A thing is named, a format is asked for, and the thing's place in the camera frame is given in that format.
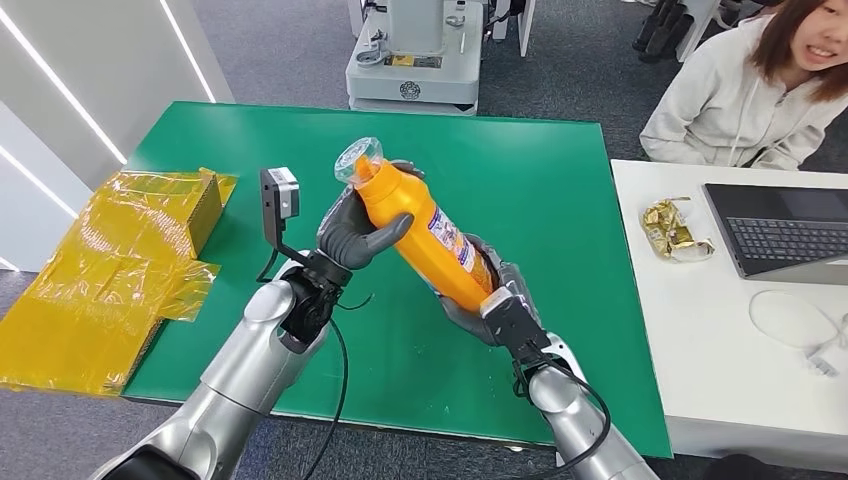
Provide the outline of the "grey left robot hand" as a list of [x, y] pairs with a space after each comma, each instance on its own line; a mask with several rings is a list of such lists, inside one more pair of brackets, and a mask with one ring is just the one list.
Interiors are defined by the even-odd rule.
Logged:
[[323, 255], [348, 270], [368, 266], [380, 253], [393, 247], [409, 231], [414, 215], [401, 212], [384, 227], [375, 226], [357, 191], [346, 185], [323, 217], [316, 244]]

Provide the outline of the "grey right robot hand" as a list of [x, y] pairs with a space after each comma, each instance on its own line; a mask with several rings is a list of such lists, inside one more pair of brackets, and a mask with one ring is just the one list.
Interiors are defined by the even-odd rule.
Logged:
[[[511, 293], [517, 295], [522, 300], [531, 318], [538, 325], [541, 325], [539, 312], [519, 267], [515, 263], [504, 261], [497, 251], [480, 237], [466, 234], [466, 239], [484, 259], [492, 279], [495, 281], [495, 289], [505, 286]], [[499, 346], [492, 330], [485, 325], [478, 310], [465, 310], [452, 299], [441, 294], [438, 295], [438, 299], [445, 315], [456, 326], [486, 345]]]

